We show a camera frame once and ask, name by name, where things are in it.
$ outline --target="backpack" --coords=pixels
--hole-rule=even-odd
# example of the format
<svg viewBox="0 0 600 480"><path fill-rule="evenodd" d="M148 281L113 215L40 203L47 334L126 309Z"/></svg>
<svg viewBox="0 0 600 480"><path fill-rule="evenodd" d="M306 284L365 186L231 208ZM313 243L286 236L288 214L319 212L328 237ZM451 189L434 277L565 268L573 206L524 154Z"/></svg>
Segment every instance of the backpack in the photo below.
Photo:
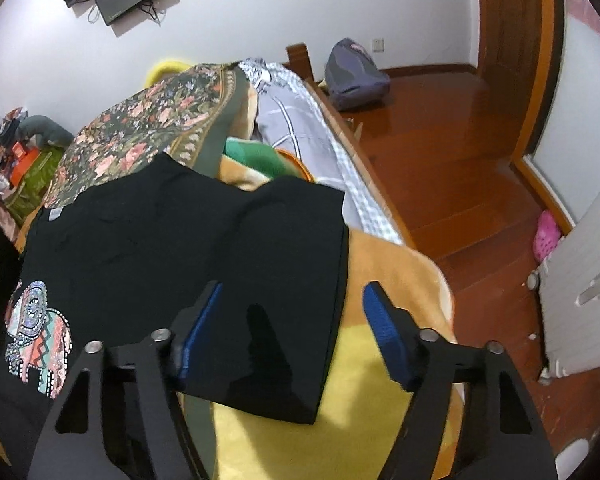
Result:
<svg viewBox="0 0 600 480"><path fill-rule="evenodd" d="M338 111L378 101L389 91L389 76L349 38L335 44L324 72L330 101Z"/></svg>

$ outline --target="wooden headboard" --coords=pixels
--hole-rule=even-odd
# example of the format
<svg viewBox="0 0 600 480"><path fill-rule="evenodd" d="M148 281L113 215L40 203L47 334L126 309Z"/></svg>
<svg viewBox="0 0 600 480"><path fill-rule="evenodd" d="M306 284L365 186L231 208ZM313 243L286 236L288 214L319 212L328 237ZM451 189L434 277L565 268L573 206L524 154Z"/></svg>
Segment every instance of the wooden headboard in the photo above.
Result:
<svg viewBox="0 0 600 480"><path fill-rule="evenodd" d="M298 74L303 81L314 81L314 70L311 68L309 52L304 43L289 45L286 48L286 55L289 61L283 63L285 67Z"/></svg>

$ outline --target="electrical outlet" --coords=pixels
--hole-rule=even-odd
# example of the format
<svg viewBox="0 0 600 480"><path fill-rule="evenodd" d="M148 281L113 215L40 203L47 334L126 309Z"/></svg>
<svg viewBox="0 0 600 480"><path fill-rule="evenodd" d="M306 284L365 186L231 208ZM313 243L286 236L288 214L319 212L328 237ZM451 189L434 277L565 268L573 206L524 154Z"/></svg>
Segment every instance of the electrical outlet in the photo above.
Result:
<svg viewBox="0 0 600 480"><path fill-rule="evenodd" d="M384 38L375 38L371 40L372 52L384 52Z"/></svg>

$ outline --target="black cloth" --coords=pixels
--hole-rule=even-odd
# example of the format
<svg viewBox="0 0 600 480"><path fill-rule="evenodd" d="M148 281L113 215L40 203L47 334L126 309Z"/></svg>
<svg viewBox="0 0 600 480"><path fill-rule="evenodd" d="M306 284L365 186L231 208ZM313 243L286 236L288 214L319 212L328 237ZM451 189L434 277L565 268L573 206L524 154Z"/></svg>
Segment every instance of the black cloth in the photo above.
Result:
<svg viewBox="0 0 600 480"><path fill-rule="evenodd" d="M170 326L209 280L222 289L192 346L185 392L314 422L346 290L342 199L293 177L245 192L159 155L59 216L41 210L13 295L21 321L0 351L0 438L12 462L28 468L32 447L15 443L39 434L62 380L44 363L22 366L14 348L46 349L56 368L61 358L70 367L90 340L115 347Z"/></svg>

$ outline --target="green cloth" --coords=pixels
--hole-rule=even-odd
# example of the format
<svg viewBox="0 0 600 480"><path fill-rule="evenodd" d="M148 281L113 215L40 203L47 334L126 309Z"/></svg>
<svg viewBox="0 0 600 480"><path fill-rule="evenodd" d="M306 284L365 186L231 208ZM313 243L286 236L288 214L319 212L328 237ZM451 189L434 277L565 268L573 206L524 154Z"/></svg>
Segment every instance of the green cloth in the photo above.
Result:
<svg viewBox="0 0 600 480"><path fill-rule="evenodd" d="M63 153L62 148L55 146L42 150L22 177L16 190L4 200L5 207L19 226L42 202Z"/></svg>
<svg viewBox="0 0 600 480"><path fill-rule="evenodd" d="M271 146L256 140L228 137L224 142L224 154L269 178L283 175L302 178L301 171L292 162L280 155Z"/></svg>

